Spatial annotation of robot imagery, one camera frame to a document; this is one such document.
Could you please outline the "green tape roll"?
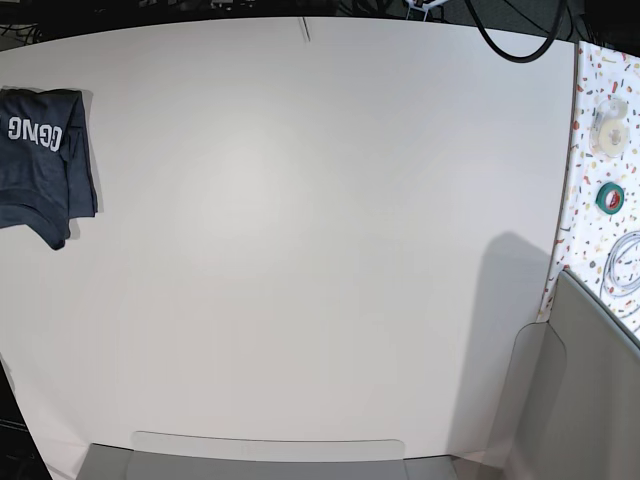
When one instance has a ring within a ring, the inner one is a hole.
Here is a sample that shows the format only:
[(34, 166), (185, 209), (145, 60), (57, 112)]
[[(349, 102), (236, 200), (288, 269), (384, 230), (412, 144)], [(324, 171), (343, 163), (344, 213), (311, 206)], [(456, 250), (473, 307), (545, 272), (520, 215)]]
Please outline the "green tape roll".
[(604, 183), (597, 192), (596, 205), (606, 215), (612, 216), (624, 205), (625, 193), (621, 186), (614, 182)]

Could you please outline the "grey bin right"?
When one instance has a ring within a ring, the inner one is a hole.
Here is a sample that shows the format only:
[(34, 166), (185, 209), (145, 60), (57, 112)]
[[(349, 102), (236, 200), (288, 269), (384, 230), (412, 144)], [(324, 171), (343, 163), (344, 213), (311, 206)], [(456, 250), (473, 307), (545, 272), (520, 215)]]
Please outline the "grey bin right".
[(572, 272), (559, 276), (502, 476), (639, 476), (639, 340)]

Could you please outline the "navy blue t-shirt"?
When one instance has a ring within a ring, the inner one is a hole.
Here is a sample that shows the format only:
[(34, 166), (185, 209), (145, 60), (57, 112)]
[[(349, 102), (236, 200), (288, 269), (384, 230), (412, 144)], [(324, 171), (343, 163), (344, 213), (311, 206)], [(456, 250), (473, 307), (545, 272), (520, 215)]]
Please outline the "navy blue t-shirt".
[(83, 95), (1, 90), (1, 226), (25, 225), (53, 250), (69, 222), (98, 212)]

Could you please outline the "grey tray bottom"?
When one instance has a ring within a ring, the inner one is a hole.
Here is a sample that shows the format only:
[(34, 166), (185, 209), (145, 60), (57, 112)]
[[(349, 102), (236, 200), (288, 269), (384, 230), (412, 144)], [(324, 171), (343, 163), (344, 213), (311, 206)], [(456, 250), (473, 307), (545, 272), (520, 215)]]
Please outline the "grey tray bottom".
[(407, 458), (395, 439), (272, 441), (136, 431), (90, 445), (79, 479), (461, 479), (449, 455)]

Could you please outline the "clear tape roll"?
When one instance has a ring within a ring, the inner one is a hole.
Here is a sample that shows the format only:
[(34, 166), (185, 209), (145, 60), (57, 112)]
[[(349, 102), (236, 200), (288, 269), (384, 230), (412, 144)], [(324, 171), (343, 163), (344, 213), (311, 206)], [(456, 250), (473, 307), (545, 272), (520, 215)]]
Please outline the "clear tape roll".
[(590, 130), (591, 150), (599, 156), (619, 158), (629, 145), (628, 104), (617, 97), (603, 101), (595, 110)]

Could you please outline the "confetti patterned side cloth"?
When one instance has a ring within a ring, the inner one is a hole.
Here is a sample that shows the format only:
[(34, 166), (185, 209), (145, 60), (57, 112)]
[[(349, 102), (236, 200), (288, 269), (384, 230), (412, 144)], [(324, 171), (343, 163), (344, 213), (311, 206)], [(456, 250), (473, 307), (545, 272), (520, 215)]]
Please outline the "confetti patterned side cloth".
[[(558, 275), (572, 271), (633, 333), (639, 332), (639, 60), (582, 42), (577, 47), (570, 144), (559, 225), (538, 318), (548, 319)], [(596, 155), (590, 130), (596, 108), (617, 97), (628, 104), (629, 145), (619, 158)], [(624, 205), (609, 216), (596, 205), (607, 182)]]

